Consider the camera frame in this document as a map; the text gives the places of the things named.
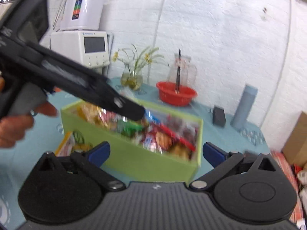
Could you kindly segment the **person's left hand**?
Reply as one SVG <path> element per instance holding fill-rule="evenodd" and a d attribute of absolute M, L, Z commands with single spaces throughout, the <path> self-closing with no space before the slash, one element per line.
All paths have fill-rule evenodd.
<path fill-rule="evenodd" d="M 49 117 L 56 117 L 57 109 L 45 102 L 34 110 L 36 113 L 43 114 Z M 34 118 L 31 114 L 4 117 L 1 119 L 1 148 L 11 148 L 16 142 L 22 140 L 26 131 L 34 125 Z"/>

